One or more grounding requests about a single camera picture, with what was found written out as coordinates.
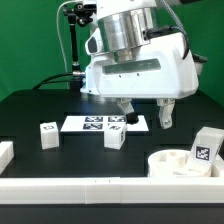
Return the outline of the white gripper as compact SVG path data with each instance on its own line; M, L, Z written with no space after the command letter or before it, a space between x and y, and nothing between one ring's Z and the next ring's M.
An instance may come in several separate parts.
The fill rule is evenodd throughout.
M113 53L104 52L99 29L86 41L85 48L91 56L86 73L93 76L102 97L119 98L117 105L127 124L138 122L130 98L151 98L158 99L161 128L170 128L174 99L192 95L198 88L191 52L183 58L185 39L180 32L151 39L137 48L135 60L123 63L116 62Z

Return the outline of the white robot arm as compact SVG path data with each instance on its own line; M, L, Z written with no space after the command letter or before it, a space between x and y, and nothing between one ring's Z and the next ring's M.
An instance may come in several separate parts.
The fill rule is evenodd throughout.
M172 126L177 99L198 89L207 59L190 51L188 37L175 13L174 26L157 25L156 10L170 10L182 0L84 0L94 30L85 43L91 62L86 88L103 98L115 98L126 122L138 122L131 100L154 99L160 126Z

